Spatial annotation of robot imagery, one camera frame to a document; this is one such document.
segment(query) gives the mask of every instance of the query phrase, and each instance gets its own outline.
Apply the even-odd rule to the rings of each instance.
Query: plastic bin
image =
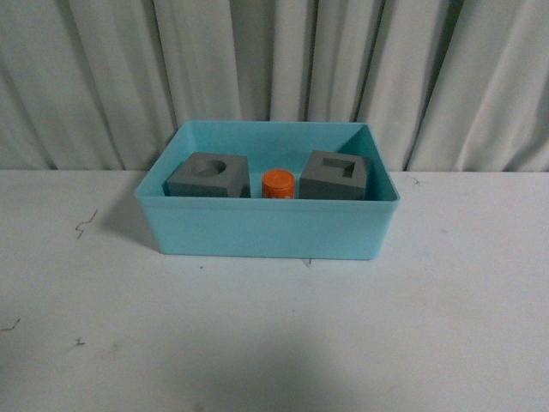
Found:
[[[370,158],[365,200],[261,198],[264,172],[287,169],[298,183],[312,150]],[[252,198],[165,196],[196,151],[248,156]],[[136,197],[166,254],[359,260],[377,257],[400,201],[366,124],[306,122],[188,122]]]

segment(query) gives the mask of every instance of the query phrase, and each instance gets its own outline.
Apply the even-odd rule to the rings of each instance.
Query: orange bottle cap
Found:
[[[263,174],[263,197],[293,199],[295,178],[291,172],[283,169],[269,170]]]

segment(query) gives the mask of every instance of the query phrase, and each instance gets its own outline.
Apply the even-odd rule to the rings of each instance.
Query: curtain fold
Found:
[[[147,169],[191,119],[368,123],[391,170],[549,171],[549,2],[0,3],[0,167]]]
[[[549,170],[548,17],[548,2],[465,2],[412,170]]]

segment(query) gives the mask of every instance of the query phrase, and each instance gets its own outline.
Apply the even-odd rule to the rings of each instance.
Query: white table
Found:
[[[161,255],[142,176],[0,172],[2,412],[549,409],[549,174],[393,173],[311,264]]]

